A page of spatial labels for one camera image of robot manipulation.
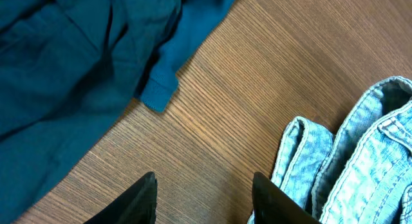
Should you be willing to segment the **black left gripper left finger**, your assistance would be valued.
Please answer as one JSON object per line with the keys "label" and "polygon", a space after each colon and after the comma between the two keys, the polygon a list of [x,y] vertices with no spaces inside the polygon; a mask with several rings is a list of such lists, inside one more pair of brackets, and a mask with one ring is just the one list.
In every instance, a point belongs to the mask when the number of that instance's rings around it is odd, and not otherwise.
{"label": "black left gripper left finger", "polygon": [[154,224],[158,183],[148,172],[84,224]]}

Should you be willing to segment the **light blue denim shorts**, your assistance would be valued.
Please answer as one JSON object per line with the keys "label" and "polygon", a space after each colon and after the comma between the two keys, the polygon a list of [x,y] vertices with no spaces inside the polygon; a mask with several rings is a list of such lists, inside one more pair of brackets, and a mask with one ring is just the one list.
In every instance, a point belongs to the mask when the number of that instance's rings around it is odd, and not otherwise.
{"label": "light blue denim shorts", "polygon": [[336,133],[294,118],[267,178],[320,223],[410,223],[411,81],[370,87]]}

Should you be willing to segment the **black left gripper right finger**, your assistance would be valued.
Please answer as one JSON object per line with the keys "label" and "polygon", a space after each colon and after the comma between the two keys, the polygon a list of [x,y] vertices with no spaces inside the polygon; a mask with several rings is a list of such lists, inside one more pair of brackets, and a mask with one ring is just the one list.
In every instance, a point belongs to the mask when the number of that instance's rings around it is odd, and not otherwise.
{"label": "black left gripper right finger", "polygon": [[321,224],[261,172],[254,173],[252,202],[255,224]]}

